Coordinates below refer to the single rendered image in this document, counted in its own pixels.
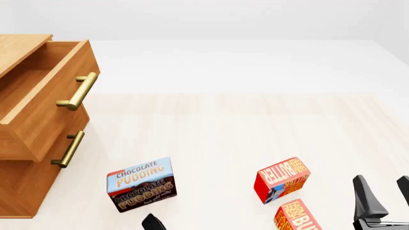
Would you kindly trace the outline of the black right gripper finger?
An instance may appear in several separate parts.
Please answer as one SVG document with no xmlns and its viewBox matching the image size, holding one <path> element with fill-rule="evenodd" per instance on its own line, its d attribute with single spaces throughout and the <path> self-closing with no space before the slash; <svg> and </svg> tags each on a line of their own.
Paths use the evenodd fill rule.
<svg viewBox="0 0 409 230">
<path fill-rule="evenodd" d="M 402 176 L 397 180 L 397 185 L 409 206 L 409 176 Z"/>
<path fill-rule="evenodd" d="M 354 221 L 381 219 L 389 214 L 384 206 L 377 200 L 362 175 L 354 177 L 353 187 L 355 191 Z"/>
</svg>

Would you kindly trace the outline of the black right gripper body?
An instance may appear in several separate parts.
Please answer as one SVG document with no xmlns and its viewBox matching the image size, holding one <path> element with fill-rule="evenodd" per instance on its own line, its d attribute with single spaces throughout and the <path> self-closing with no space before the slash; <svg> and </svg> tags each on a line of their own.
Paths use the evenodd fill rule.
<svg viewBox="0 0 409 230">
<path fill-rule="evenodd" d="M 355 230 L 409 230 L 409 222 L 382 222 L 383 215 L 355 215 Z"/>
</svg>

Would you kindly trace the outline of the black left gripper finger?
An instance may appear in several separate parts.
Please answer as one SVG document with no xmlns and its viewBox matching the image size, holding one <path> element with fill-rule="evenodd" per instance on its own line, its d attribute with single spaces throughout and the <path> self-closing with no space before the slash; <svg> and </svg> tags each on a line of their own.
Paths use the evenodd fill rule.
<svg viewBox="0 0 409 230">
<path fill-rule="evenodd" d="M 153 214 L 148 214 L 141 223 L 144 230 L 167 230 L 163 223 Z"/>
</svg>

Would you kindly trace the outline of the closed wooden drawer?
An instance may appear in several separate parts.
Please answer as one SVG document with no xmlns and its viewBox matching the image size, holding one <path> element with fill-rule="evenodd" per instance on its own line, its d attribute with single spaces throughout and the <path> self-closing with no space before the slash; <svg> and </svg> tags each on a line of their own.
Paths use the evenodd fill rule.
<svg viewBox="0 0 409 230">
<path fill-rule="evenodd" d="M 80 130 L 85 133 L 84 128 L 89 122 L 88 113 L 83 105 L 76 111 L 68 111 L 61 107 L 58 107 L 58 109 L 62 109 L 64 115 L 63 118 L 58 120 L 62 122 L 63 129 L 58 133 L 56 140 L 52 143 L 52 146 L 41 162 L 42 169 L 52 169 L 54 171 L 60 170 L 61 168 L 58 165 L 50 164 L 50 161 L 60 160 L 72 141 L 71 139 L 67 139 L 66 136 L 76 134 Z"/>
</svg>

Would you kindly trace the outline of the wooden cabinet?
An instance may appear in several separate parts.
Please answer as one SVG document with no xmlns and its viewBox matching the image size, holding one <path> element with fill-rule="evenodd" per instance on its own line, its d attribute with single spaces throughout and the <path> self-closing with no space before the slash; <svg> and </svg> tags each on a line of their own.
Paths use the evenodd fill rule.
<svg viewBox="0 0 409 230">
<path fill-rule="evenodd" d="M 0 34 L 0 78 L 46 42 L 50 34 Z M 0 218 L 32 218 L 60 170 L 32 160 L 0 160 Z"/>
</svg>

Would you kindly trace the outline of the open wooden drawer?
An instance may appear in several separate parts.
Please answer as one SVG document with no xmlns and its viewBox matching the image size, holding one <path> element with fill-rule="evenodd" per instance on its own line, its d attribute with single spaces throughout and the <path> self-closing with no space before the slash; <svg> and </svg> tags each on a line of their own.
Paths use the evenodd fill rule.
<svg viewBox="0 0 409 230">
<path fill-rule="evenodd" d="M 46 42 L 2 76 L 0 160 L 42 161 L 63 129 L 56 101 L 71 99 L 82 84 L 76 77 L 90 72 L 100 70 L 83 40 Z"/>
</svg>

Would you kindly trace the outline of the chocolate pudding box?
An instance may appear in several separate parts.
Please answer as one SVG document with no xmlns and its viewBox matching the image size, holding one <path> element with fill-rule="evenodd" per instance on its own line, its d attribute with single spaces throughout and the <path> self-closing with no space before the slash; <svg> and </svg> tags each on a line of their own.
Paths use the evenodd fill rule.
<svg viewBox="0 0 409 230">
<path fill-rule="evenodd" d="M 107 174 L 107 195 L 120 213 L 176 196 L 170 158 Z"/>
</svg>

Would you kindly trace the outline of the red butter box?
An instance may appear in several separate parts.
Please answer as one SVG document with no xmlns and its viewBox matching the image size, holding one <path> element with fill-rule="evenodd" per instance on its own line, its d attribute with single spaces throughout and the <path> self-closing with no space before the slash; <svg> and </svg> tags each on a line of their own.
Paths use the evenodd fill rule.
<svg viewBox="0 0 409 230">
<path fill-rule="evenodd" d="M 281 205 L 274 224 L 277 230 L 323 230 L 301 199 Z"/>
<path fill-rule="evenodd" d="M 254 190 L 263 204 L 301 189 L 310 170 L 298 158 L 293 157 L 259 170 L 254 182 Z"/>
</svg>

